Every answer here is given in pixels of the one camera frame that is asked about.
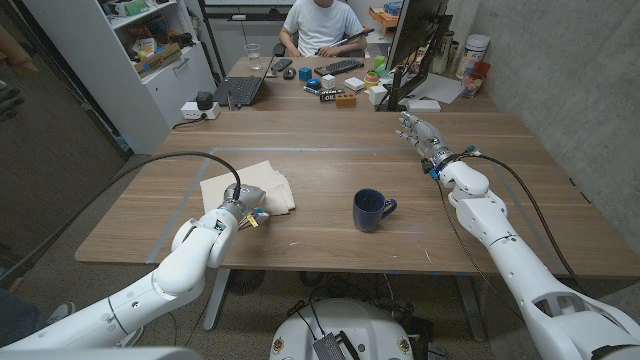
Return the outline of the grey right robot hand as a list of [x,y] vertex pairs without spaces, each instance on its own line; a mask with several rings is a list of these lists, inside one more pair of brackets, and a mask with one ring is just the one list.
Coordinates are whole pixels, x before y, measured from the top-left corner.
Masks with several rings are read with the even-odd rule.
[[407,111],[400,113],[399,123],[403,130],[396,130],[395,133],[414,146],[418,154],[427,159],[433,170],[439,173],[453,156],[440,131],[431,123]]

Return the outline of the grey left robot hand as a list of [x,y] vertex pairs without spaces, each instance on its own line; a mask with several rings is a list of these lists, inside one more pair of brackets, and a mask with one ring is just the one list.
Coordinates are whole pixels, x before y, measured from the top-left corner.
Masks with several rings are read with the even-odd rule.
[[218,206],[230,212],[238,222],[241,222],[253,209],[258,208],[263,203],[266,192],[259,187],[242,184],[239,188],[238,197],[235,198],[236,183],[229,185],[224,192],[223,202]]

